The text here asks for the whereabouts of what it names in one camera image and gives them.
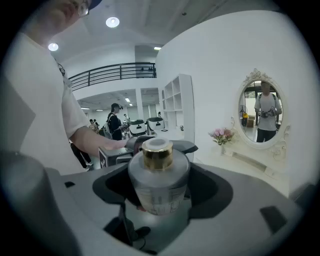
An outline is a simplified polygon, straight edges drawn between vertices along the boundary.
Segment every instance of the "transparent bottle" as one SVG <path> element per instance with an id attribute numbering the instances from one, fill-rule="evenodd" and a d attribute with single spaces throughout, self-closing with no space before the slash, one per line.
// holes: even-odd
<path id="1" fill-rule="evenodd" d="M 128 165 L 142 206 L 154 215 L 167 215 L 178 209 L 185 196 L 189 171 L 186 155 L 173 149 L 173 143 L 161 137 L 146 140 L 142 151 Z"/>

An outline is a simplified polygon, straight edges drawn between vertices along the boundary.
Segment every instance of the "ceiling light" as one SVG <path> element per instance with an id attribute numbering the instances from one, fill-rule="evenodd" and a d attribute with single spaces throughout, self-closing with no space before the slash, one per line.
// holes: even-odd
<path id="1" fill-rule="evenodd" d="M 115 28 L 119 25 L 120 21 L 117 17 L 110 17 L 105 21 L 105 24 L 109 27 L 109 28 Z"/>
<path id="2" fill-rule="evenodd" d="M 59 46 L 55 42 L 53 42 L 49 44 L 48 49 L 52 52 L 55 52 L 59 49 Z"/>

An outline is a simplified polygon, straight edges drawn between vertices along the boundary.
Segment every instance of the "white mirror frame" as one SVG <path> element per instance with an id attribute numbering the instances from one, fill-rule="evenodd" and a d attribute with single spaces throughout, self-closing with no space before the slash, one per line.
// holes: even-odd
<path id="1" fill-rule="evenodd" d="M 255 81 L 264 81 L 269 83 L 280 95 L 281 103 L 282 103 L 282 121 L 281 126 L 277 132 L 277 134 L 270 139 L 269 141 L 258 143 L 254 142 L 247 137 L 244 130 L 242 129 L 240 118 L 239 118 L 239 104 L 240 99 L 245 89 L 248 85 Z M 242 140 L 250 147 L 260 150 L 270 149 L 273 153 L 273 156 L 276 160 L 280 160 L 286 157 L 287 151 L 287 138 L 290 132 L 290 124 L 288 123 L 288 104 L 286 100 L 286 96 L 279 87 L 279 85 L 268 75 L 258 71 L 256 68 L 253 72 L 250 73 L 249 76 L 242 82 L 235 99 L 236 105 L 234 107 L 234 117 L 231 117 L 231 123 L 233 124 L 233 129 L 237 131 L 237 136 L 239 135 Z"/>

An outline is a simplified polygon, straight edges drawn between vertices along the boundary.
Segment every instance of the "ceiling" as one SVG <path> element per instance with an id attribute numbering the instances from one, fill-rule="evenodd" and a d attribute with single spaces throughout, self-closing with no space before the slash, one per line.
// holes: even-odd
<path id="1" fill-rule="evenodd" d="M 158 104 L 158 88 L 141 89 L 141 98 L 142 105 Z M 123 107 L 130 107 L 129 104 L 137 106 L 136 90 L 129 89 L 102 93 L 78 100 L 78 103 L 81 107 L 90 108 L 91 110 L 108 110 L 111 109 L 113 103 L 118 103 Z"/>
<path id="2" fill-rule="evenodd" d="M 271 0 L 102 0 L 88 16 L 56 35 L 61 61 L 105 45 L 163 46 L 185 30 L 213 17 L 245 10 L 277 10 Z M 106 26 L 117 17 L 116 28 Z"/>

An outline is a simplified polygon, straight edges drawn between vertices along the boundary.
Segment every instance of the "balcony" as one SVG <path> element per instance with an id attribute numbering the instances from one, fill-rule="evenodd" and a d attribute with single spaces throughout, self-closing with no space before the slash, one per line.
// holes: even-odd
<path id="1" fill-rule="evenodd" d="M 97 67 L 69 77 L 72 81 L 72 91 L 78 89 L 122 79 L 156 78 L 155 63 L 132 62 Z"/>

